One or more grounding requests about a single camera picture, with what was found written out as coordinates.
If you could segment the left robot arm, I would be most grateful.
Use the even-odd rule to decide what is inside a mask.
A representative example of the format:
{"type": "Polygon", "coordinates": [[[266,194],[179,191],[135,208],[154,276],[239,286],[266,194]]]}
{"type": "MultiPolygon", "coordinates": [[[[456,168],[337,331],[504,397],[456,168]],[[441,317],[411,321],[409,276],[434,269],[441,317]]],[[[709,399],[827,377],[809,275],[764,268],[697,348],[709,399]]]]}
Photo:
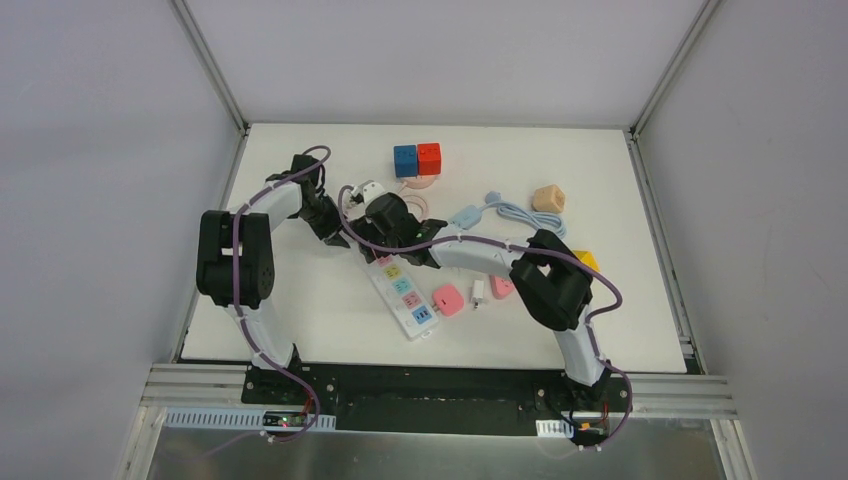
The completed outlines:
{"type": "Polygon", "coordinates": [[[198,292],[224,309],[252,351],[251,363],[273,370],[266,389],[281,404],[297,402],[305,378],[288,367],[296,346],[271,300],[276,279],[272,232],[300,219],[323,244],[348,249],[339,210],[325,190],[331,149],[317,145],[292,158],[291,167],[266,178],[258,192],[230,210],[200,219],[198,292]]]}

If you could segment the yellow cube socket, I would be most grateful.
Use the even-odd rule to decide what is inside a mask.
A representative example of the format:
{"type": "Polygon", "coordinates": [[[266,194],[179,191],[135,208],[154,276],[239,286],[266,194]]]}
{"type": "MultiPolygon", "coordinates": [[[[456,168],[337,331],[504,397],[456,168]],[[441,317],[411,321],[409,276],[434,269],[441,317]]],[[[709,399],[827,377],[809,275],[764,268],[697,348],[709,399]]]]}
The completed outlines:
{"type": "Polygon", "coordinates": [[[575,250],[574,254],[578,260],[580,260],[583,264],[591,268],[593,271],[598,273],[601,272],[598,261],[592,251],[575,250]]]}

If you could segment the white USB charger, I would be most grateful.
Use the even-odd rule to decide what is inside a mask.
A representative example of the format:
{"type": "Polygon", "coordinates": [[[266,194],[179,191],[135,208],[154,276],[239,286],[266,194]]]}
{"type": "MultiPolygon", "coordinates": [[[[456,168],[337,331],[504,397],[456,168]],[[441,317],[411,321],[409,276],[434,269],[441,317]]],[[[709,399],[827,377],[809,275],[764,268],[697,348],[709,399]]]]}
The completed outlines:
{"type": "Polygon", "coordinates": [[[470,303],[474,310],[486,303],[485,282],[482,279],[475,279],[472,282],[470,303]]]}

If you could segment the tan cube socket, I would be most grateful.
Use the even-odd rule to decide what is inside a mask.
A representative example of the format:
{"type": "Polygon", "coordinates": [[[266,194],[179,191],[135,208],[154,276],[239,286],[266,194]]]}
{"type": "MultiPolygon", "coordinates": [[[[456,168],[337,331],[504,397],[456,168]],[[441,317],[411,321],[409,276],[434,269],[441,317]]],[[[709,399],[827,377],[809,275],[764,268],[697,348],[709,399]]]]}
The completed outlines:
{"type": "Polygon", "coordinates": [[[561,214],[565,210],[566,195],[557,185],[547,185],[534,191],[531,205],[537,212],[561,214]]]}

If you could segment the pink plug adapter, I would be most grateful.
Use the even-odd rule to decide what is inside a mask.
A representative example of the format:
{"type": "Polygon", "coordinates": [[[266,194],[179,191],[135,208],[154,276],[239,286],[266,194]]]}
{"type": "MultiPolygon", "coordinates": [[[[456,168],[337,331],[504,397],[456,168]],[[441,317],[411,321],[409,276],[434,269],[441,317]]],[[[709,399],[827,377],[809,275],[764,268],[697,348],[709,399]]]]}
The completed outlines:
{"type": "Polygon", "coordinates": [[[465,307],[465,300],[458,288],[453,284],[445,284],[433,291],[434,308],[444,317],[460,313],[465,307]]]}

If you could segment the pink triangular power strip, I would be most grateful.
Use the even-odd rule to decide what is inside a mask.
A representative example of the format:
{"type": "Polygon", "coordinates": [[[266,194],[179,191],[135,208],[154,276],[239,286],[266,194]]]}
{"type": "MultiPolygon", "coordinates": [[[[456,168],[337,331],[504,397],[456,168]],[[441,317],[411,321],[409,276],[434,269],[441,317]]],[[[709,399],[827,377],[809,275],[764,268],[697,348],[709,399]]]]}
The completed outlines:
{"type": "Polygon", "coordinates": [[[515,286],[510,280],[498,276],[490,276],[489,284],[492,296],[497,300],[503,300],[515,291],[515,286]]]}

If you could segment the light blue power strip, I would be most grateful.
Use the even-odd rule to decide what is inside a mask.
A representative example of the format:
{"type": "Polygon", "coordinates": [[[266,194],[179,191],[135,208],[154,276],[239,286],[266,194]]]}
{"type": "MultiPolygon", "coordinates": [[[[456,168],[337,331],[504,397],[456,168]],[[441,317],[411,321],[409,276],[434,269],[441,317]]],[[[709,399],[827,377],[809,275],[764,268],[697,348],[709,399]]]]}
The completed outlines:
{"type": "Polygon", "coordinates": [[[470,230],[482,219],[482,210],[475,205],[467,205],[454,214],[448,222],[462,230],[470,230]]]}

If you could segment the red cube socket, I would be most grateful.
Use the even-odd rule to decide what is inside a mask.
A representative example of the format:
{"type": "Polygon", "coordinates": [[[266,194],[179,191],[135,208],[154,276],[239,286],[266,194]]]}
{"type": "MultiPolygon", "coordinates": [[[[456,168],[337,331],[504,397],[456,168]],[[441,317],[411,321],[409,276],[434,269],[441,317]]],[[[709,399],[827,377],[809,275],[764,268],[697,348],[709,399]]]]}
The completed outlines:
{"type": "Polygon", "coordinates": [[[436,176],[442,171],[442,153],[439,143],[417,145],[418,175],[436,176]]]}

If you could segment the blue cube socket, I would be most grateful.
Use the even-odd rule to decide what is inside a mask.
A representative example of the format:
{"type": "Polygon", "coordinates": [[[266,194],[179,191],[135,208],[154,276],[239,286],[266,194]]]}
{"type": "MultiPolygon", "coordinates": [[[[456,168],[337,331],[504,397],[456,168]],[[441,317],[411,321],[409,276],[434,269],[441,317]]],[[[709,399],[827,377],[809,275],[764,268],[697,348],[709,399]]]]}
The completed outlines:
{"type": "Polygon", "coordinates": [[[410,178],[418,175],[418,152],[416,145],[397,145],[393,147],[393,165],[397,178],[410,178]]]}

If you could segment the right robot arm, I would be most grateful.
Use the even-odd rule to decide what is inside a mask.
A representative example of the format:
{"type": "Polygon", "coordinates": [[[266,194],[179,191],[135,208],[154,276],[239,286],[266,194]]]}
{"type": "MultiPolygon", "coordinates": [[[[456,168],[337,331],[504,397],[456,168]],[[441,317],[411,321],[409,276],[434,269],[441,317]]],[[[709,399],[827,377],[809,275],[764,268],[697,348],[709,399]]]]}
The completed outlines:
{"type": "Polygon", "coordinates": [[[628,375],[605,359],[593,331],[598,312],[618,309],[620,291],[602,274],[580,261],[555,232],[539,229],[525,241],[471,235],[454,223],[440,219],[417,220],[406,203],[394,193],[371,200],[345,186],[338,194],[365,207],[361,217],[338,214],[342,229],[356,241],[366,260],[399,256],[413,266],[434,269],[458,268],[510,281],[528,314],[554,335],[565,362],[564,390],[570,410],[556,415],[568,439],[579,450],[602,450],[616,430],[602,430],[602,420],[589,426],[578,423],[577,409],[590,410],[607,397],[612,375],[622,378],[625,392],[632,392],[628,375]],[[599,311],[590,305],[592,283],[598,281],[614,296],[599,311]]]}

